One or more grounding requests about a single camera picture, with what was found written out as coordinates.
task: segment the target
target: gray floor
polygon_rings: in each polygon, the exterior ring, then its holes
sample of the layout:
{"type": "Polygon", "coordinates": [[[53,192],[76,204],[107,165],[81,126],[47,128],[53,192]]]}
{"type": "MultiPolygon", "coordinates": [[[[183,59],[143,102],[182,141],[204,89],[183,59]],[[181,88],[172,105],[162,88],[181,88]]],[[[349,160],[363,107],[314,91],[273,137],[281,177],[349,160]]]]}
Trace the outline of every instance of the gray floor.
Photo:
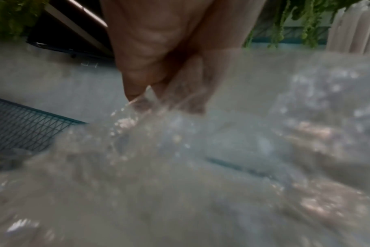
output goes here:
{"type": "Polygon", "coordinates": [[[114,65],[0,41],[0,98],[84,122],[127,103],[114,65]]]}

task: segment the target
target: hand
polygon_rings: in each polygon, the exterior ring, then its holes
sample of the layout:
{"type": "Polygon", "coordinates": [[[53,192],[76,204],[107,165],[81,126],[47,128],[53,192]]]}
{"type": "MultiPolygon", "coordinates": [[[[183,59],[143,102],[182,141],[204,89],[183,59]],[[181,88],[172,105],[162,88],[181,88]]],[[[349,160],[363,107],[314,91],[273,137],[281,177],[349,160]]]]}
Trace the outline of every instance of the hand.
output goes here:
{"type": "Polygon", "coordinates": [[[265,0],[102,0],[128,100],[160,97],[195,54],[240,48],[265,0]]]}

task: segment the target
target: black object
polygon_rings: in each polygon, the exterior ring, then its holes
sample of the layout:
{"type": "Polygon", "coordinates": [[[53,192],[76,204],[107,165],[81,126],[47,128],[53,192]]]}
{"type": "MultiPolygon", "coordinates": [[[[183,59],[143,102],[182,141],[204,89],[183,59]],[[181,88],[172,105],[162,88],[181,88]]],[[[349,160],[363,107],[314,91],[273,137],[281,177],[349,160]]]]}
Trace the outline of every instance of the black object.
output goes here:
{"type": "Polygon", "coordinates": [[[51,0],[27,42],[71,55],[114,59],[99,0],[51,0]]]}

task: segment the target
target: plastic wrap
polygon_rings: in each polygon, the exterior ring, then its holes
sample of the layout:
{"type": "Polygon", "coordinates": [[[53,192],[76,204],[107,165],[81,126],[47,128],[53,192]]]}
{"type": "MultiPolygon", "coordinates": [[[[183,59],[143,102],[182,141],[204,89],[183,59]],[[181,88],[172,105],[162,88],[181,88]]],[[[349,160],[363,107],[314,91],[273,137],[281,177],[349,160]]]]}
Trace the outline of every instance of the plastic wrap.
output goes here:
{"type": "Polygon", "coordinates": [[[0,172],[0,246],[370,247],[370,60],[228,51],[0,172]]]}

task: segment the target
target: clear plastic bag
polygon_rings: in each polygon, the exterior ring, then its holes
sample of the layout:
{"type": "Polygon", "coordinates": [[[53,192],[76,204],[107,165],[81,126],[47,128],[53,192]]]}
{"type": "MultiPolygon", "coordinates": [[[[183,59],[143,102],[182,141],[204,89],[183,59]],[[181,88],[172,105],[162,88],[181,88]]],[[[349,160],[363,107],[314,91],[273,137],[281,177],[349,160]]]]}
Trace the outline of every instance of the clear plastic bag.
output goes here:
{"type": "Polygon", "coordinates": [[[86,245],[370,247],[370,60],[203,54],[0,173],[0,246],[86,245]]]}

